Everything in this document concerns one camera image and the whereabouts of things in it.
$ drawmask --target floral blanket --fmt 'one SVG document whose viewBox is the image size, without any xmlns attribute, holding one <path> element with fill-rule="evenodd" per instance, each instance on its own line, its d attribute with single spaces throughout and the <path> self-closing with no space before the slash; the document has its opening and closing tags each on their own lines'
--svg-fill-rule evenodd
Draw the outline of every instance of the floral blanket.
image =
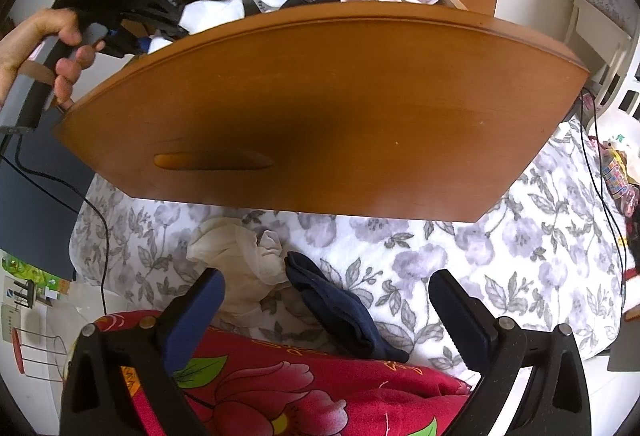
<svg viewBox="0 0 640 436">
<path fill-rule="evenodd" d="M 106 287 L 142 309 L 163 309 L 203 270 L 186 259 L 195 228 L 210 217 L 236 217 L 258 235 L 277 232 L 285 250 L 311 257 L 327 278 L 358 295 L 382 336 L 410 352 L 412 364 L 474 381 L 427 297 L 430 276 L 444 268 L 496 317 L 510 315 L 538 330 L 568 322 L 581 356 L 588 358 L 617 336 L 621 265 L 579 131 L 575 118 L 561 124 L 474 224 L 148 201 L 130 198 L 96 176 L 87 198 L 110 226 Z M 589 143 L 587 150 L 597 171 L 597 154 Z M 605 194 L 623 229 L 622 216 Z M 100 220 L 83 206 L 70 256 L 79 276 L 94 285 L 104 268 L 105 236 Z M 259 328 L 220 327 L 278 344 L 333 350 L 293 288 L 272 292 L 260 304 Z"/>
</svg>

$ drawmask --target green leaf print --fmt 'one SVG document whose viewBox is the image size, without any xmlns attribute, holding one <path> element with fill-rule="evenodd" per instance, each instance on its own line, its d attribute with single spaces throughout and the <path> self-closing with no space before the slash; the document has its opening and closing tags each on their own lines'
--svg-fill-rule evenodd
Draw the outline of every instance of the green leaf print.
<svg viewBox="0 0 640 436">
<path fill-rule="evenodd" d="M 214 358 L 192 358 L 187 367 L 174 372 L 174 380 L 182 389 L 206 386 L 220 374 L 225 362 L 226 355 Z"/>
<path fill-rule="evenodd" d="M 418 432 L 409 434 L 407 436 L 436 436 L 437 432 L 438 432 L 438 422 L 436 421 L 434 416 L 433 420 L 431 420 L 431 423 L 428 424 L 427 427 L 419 430 Z"/>
</svg>

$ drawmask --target yellow flower center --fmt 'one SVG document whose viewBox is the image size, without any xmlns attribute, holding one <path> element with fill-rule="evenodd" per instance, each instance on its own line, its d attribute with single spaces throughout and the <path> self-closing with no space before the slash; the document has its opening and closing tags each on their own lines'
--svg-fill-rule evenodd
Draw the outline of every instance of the yellow flower center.
<svg viewBox="0 0 640 436">
<path fill-rule="evenodd" d="M 271 420 L 271 425 L 273 425 L 274 434 L 282 434 L 287 428 L 287 416 L 282 413 L 275 420 Z"/>
</svg>

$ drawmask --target gray gripper handle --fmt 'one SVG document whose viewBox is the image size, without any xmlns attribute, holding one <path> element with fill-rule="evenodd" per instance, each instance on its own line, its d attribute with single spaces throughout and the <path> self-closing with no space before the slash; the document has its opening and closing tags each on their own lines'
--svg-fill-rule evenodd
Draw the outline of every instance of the gray gripper handle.
<svg viewBox="0 0 640 436">
<path fill-rule="evenodd" d="M 69 46 L 58 36 L 49 36 L 31 54 L 29 60 L 55 71 L 58 59 L 73 58 L 76 50 L 86 44 L 96 44 L 107 36 L 108 30 L 100 23 L 91 23 L 82 33 L 82 42 Z M 19 74 L 0 109 L 0 133 L 11 135 L 33 131 L 38 127 L 44 108 L 53 99 L 53 88 L 26 74 Z"/>
</svg>

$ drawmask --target white chair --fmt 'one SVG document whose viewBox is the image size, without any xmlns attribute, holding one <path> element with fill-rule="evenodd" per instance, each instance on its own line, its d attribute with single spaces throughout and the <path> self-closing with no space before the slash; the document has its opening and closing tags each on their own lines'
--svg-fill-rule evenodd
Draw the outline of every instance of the white chair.
<svg viewBox="0 0 640 436">
<path fill-rule="evenodd" d="M 593 77 L 596 82 L 602 85 L 595 99 L 596 105 L 602 105 L 597 113 L 600 140 L 609 139 L 612 133 L 621 133 L 627 138 L 640 139 L 640 123 L 621 117 L 622 114 L 633 116 L 640 105 L 640 82 L 636 80 L 636 72 L 640 64 L 640 48 L 638 48 L 640 20 L 638 23 L 634 36 L 631 37 L 587 0 L 574 0 L 574 10 L 564 42 L 568 43 L 575 32 L 605 62 L 601 70 Z M 619 79 L 607 100 L 604 101 L 616 75 Z M 621 109 L 620 105 L 628 92 L 632 92 L 634 95 L 628 105 Z M 586 126 L 590 135 L 594 135 L 594 131 L 591 131 L 593 122 L 592 118 Z M 616 128 L 616 123 L 619 123 L 620 126 L 624 124 L 624 131 L 613 131 Z"/>
</svg>

